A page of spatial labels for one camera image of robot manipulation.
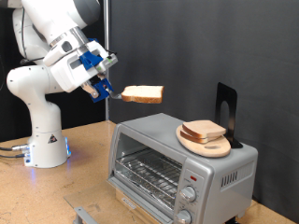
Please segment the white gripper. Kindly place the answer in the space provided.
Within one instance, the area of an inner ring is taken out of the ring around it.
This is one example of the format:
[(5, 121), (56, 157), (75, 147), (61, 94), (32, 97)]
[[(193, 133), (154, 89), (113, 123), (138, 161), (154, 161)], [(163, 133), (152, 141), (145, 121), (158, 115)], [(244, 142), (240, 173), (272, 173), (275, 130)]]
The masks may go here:
[(75, 39), (60, 41), (44, 58), (44, 64), (64, 91), (71, 92), (81, 86), (92, 98), (99, 93), (87, 81), (104, 74), (117, 61), (114, 53), (109, 54), (95, 40), (79, 46)]

